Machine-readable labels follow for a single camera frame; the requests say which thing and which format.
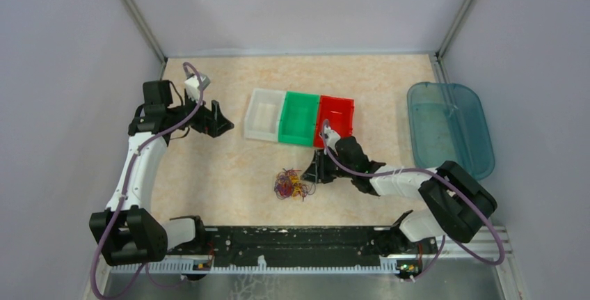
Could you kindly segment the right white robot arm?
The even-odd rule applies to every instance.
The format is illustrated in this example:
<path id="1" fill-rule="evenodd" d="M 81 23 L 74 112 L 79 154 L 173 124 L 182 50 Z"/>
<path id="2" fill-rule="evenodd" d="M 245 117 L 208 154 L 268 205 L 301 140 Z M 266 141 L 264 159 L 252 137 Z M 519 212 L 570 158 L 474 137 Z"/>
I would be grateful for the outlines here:
<path id="1" fill-rule="evenodd" d="M 328 184 L 345 177 L 360 192 L 422 200 L 426 208 L 408 212 L 395 223 L 392 245 L 411 252 L 420 240 L 447 235 L 466 244 L 497 209 L 497 201 L 455 161 L 436 168 L 395 169 L 371 160 L 353 136 L 327 150 L 317 149 L 302 179 Z"/>

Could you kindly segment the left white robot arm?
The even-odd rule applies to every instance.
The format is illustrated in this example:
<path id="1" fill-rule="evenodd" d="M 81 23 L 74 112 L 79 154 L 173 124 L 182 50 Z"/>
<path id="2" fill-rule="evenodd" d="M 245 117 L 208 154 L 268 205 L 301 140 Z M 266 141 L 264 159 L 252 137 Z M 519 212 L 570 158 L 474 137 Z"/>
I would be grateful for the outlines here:
<path id="1" fill-rule="evenodd" d="M 89 228 L 111 267 L 160 262 L 183 246 L 202 253 L 209 236 L 199 216 L 181 216 L 159 223 L 150 213 L 155 177 L 177 130 L 194 130 L 216 138 L 234 125 L 216 100 L 209 108 L 203 92 L 210 80 L 190 76 L 181 103 L 173 106 L 177 89 L 168 80 L 143 84 L 144 102 L 128 127 L 128 150 L 119 183 L 105 210 L 91 215 Z"/>

